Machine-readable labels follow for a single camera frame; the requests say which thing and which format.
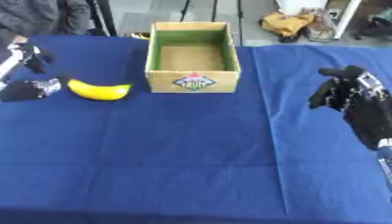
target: person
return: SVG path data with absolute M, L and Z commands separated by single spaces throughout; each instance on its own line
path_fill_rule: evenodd
M 0 48 L 33 35 L 83 35 L 89 19 L 85 0 L 1 0 Z

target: printed logo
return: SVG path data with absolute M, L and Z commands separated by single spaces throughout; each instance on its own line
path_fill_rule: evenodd
M 197 91 L 199 89 L 206 88 L 213 85 L 214 83 L 215 82 L 213 80 L 208 79 L 201 73 L 191 73 L 188 76 L 173 82 L 173 84 L 191 91 Z

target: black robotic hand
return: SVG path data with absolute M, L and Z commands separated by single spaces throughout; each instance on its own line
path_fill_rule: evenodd
M 51 65 L 55 61 L 53 53 L 30 43 L 18 43 L 14 46 L 14 49 L 23 53 L 21 62 L 35 74 L 44 74 L 45 65 Z
M 370 150 L 392 146 L 392 99 L 389 91 L 366 70 L 320 69 L 332 78 L 309 99 L 309 107 L 328 106 L 344 113 L 344 120 Z
M 1 102 L 21 102 L 45 98 L 61 90 L 59 79 L 13 81 L 0 90 Z

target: floor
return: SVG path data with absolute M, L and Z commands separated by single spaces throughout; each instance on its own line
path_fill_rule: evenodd
M 278 45 L 277 36 L 263 31 L 258 20 L 277 10 L 275 0 L 242 0 L 244 12 L 242 20 L 242 43 L 244 46 Z M 151 23 L 157 21 L 179 21 L 186 0 L 110 0 L 115 26 L 119 35 L 125 36 L 133 31 L 148 32 Z M 192 0 L 184 21 L 211 21 L 214 0 Z M 218 0 L 216 21 L 231 24 L 234 42 L 239 45 L 239 22 L 237 0 Z M 300 45 L 327 46 L 392 46 L 391 41 L 378 38 L 355 40 L 347 31 L 341 40 L 330 43 L 310 42 L 301 38 Z

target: blue tablecloth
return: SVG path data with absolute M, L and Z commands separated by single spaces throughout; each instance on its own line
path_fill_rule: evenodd
M 356 64 L 392 83 L 392 50 L 238 48 L 235 94 L 152 94 L 147 43 L 39 37 L 48 74 L 96 85 L 135 83 L 120 101 L 64 90 L 0 105 L 2 223 L 389 223 L 375 155 L 307 97 L 319 67 Z

